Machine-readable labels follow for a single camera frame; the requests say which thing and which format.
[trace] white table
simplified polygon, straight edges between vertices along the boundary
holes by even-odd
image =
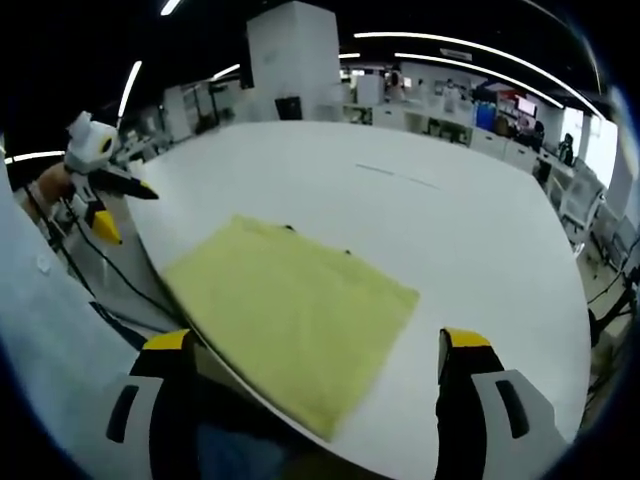
[[[569,242],[530,175],[406,132],[277,122],[189,140],[143,176],[160,200],[129,206],[158,271],[243,214],[348,248],[420,291],[373,388],[331,443],[244,384],[328,450],[392,478],[433,477],[443,326],[490,339],[574,438],[589,380],[586,302]]]

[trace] white pillar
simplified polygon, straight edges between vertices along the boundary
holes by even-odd
[[[191,136],[187,110],[184,106],[184,95],[181,87],[172,87],[164,91],[164,112],[166,126],[174,142]]]
[[[275,99],[299,96],[302,116],[315,118],[340,83],[336,16],[301,2],[263,13],[247,24],[256,93],[265,120],[278,118]]]

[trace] cable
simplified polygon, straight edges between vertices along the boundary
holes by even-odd
[[[115,263],[113,263],[113,261],[109,257],[107,257],[104,253],[102,253],[102,251],[91,240],[89,240],[89,237],[87,237],[87,234],[84,232],[84,230],[82,229],[82,226],[80,225],[80,222],[78,220],[78,216],[72,210],[71,205],[69,205],[69,202],[66,199],[63,199],[62,201],[63,201],[65,207],[67,208],[67,211],[69,212],[69,215],[71,215],[71,218],[73,219],[73,223],[75,223],[76,226],[78,227],[78,230],[80,231],[80,235],[82,235],[82,238],[84,239],[84,241],[87,243],[87,245],[89,245],[89,247],[91,247],[91,249],[94,252],[96,252],[104,261],[106,261],[111,268],[113,268],[113,270],[118,274],[118,276],[122,279],[122,281],[131,290],[133,290],[133,292],[135,292],[138,296],[142,297],[147,302],[149,302],[151,305],[156,307],[158,310],[160,310],[162,313],[164,313],[167,317],[171,318],[174,321],[177,321],[178,323],[181,323],[181,320],[180,320],[178,315],[176,315],[175,313],[169,311],[167,308],[165,308],[163,305],[161,305],[160,303],[155,301],[153,298],[149,297],[145,293],[141,292],[138,288],[136,288],[129,281],[129,279],[126,277],[126,275],[124,273],[122,273],[122,271],[118,268],[118,266]]]
[[[75,262],[75,260],[73,259],[73,257],[71,256],[67,248],[64,246],[62,234],[49,221],[49,218],[44,213],[44,211],[42,210],[42,207],[40,206],[38,201],[35,199],[31,191],[29,190],[29,187],[24,187],[24,191],[27,194],[27,198],[29,199],[33,207],[36,209],[36,212],[38,213],[38,215],[44,222],[45,226],[47,227],[47,230],[49,231],[49,235],[51,235],[52,238],[55,238],[55,240],[58,242],[60,246],[60,250],[62,251],[62,254],[67,260],[67,263],[73,270],[73,273],[75,274],[76,278],[80,281],[82,286],[95,298],[95,294],[93,293],[93,290],[91,290],[91,287],[89,286],[89,282],[87,282],[87,279],[82,274],[82,271],[80,271],[78,264]],[[105,322],[107,322],[107,324],[109,324],[110,327],[112,327],[114,330],[120,333],[121,336],[124,337],[124,335],[122,335],[122,332],[120,330],[121,325],[117,322],[117,320],[111,317],[109,313],[106,310],[104,310],[104,308],[102,308],[102,306],[99,303],[91,302],[91,306],[96,311],[96,313],[100,315],[100,317],[102,317],[102,319]]]
[[[639,242],[640,242],[640,236],[638,236],[638,238],[636,238],[634,240],[634,242],[631,244],[631,247],[629,248],[629,254],[628,254],[627,258],[625,259],[625,261],[622,262],[622,265],[620,266],[620,271],[618,272],[616,277],[611,281],[611,283],[609,285],[607,285],[607,287],[604,290],[602,290],[595,297],[593,297],[591,300],[589,300],[587,302],[587,305],[591,305],[593,302],[595,302],[597,299],[599,299],[602,295],[607,293],[611,289],[611,287],[613,287],[613,285],[618,281],[618,279],[624,274],[624,267],[627,266],[627,263],[631,259],[631,254],[633,253],[633,249],[636,247],[636,245],[638,245]]]
[[[114,317],[119,318],[123,322],[131,323],[132,325],[135,325],[137,327],[142,327],[142,328],[144,328],[146,330],[151,330],[151,331],[159,333],[159,334],[171,333],[173,331],[173,330],[165,330],[163,328],[158,328],[158,327],[155,327],[153,325],[147,325],[146,323],[140,322],[140,321],[136,320],[135,318],[130,317],[129,315],[117,312],[117,311],[115,311],[115,310],[113,310],[113,309],[111,309],[109,307],[104,306],[104,305],[101,305],[101,306],[107,312],[109,312],[109,314],[113,315]]]

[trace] yellow cloth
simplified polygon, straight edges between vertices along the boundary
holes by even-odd
[[[243,378],[327,440],[371,387],[419,298],[344,251],[239,216],[163,277]]]

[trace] ceiling light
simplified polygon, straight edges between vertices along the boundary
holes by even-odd
[[[450,60],[448,58],[440,58],[440,57],[430,57],[428,55],[414,55],[411,53],[396,53],[396,57],[400,57],[400,58],[414,58],[416,60],[427,60],[429,62],[440,62],[440,63],[448,63],[449,65],[458,65],[460,67],[465,67],[465,68],[470,68],[471,70],[477,70],[478,72],[482,72],[482,73],[486,73],[487,75],[491,75],[497,78],[500,78],[502,80],[506,80],[509,83],[512,83],[514,85],[518,85],[519,87],[522,88],[526,88],[527,90],[529,90],[530,92],[538,95],[540,98],[544,98],[547,102],[555,105],[558,108],[564,108],[564,105],[562,105],[560,102],[558,102],[557,100],[554,100],[553,98],[551,98],[548,95],[545,95],[544,93],[542,93],[539,90],[536,90],[533,87],[530,87],[529,85],[527,85],[526,83],[522,83],[518,80],[515,80],[511,77],[507,77],[506,75],[503,75],[501,73],[498,72],[494,72],[493,70],[489,70],[487,68],[482,68],[482,67],[478,67],[476,65],[472,65],[470,63],[465,63],[465,62],[458,62],[457,60]]]
[[[535,65],[533,65],[532,63],[527,62],[526,60],[523,60],[521,58],[518,58],[518,57],[516,57],[514,55],[511,55],[509,53],[503,52],[501,50],[496,50],[495,48],[487,47],[485,45],[480,45],[479,43],[469,42],[467,40],[460,40],[458,38],[452,38],[452,37],[443,37],[442,35],[431,35],[431,34],[428,34],[428,33],[368,32],[368,33],[356,33],[354,35],[354,37],[355,38],[372,38],[372,37],[420,38],[420,39],[425,39],[425,40],[437,40],[437,41],[440,41],[440,42],[450,42],[450,43],[455,43],[455,44],[458,44],[458,45],[464,45],[466,47],[471,47],[471,48],[477,48],[479,50],[484,50],[485,52],[493,53],[495,55],[499,55],[501,57],[507,58],[507,59],[512,60],[514,62],[517,62],[520,65],[524,65],[525,67],[530,68],[534,72],[537,72],[540,75],[542,75],[542,76],[548,78],[549,80],[555,82],[557,85],[561,86],[567,92],[569,92],[571,95],[573,95],[578,100],[580,100],[587,108],[589,108],[589,110],[591,110],[593,113],[595,113],[598,117],[600,117],[601,119],[604,119],[604,115],[602,115],[602,113],[600,113],[600,111],[591,102],[589,102],[589,100],[587,100],[577,90],[574,90],[573,88],[571,88],[569,85],[564,83],[559,78],[551,75],[549,72],[546,72],[546,71],[542,70],[539,67],[536,67]]]
[[[16,155],[15,157],[5,158],[4,163],[9,164],[12,162],[21,162],[22,160],[30,160],[32,158],[57,157],[64,154],[65,154],[64,150],[56,150],[52,152],[26,153],[24,155]]]
[[[240,68],[240,64],[239,63],[236,63],[235,65],[233,65],[233,66],[231,66],[229,68],[225,68],[224,70],[216,73],[213,77],[211,77],[211,81],[214,82],[214,81],[218,80],[219,78],[224,77],[227,73],[235,72],[239,68]]]
[[[124,93],[122,94],[122,101],[120,102],[120,109],[118,110],[118,118],[122,118],[122,115],[124,115],[124,109],[127,106],[129,94],[131,93],[131,89],[133,88],[133,82],[136,81],[136,77],[138,76],[138,72],[140,71],[141,66],[142,62],[139,60],[133,64],[133,68],[131,69],[131,73],[129,74],[129,80],[127,80],[127,85],[124,87]]]
[[[181,1],[182,0],[169,0],[162,8],[160,15],[163,17],[171,15]]]

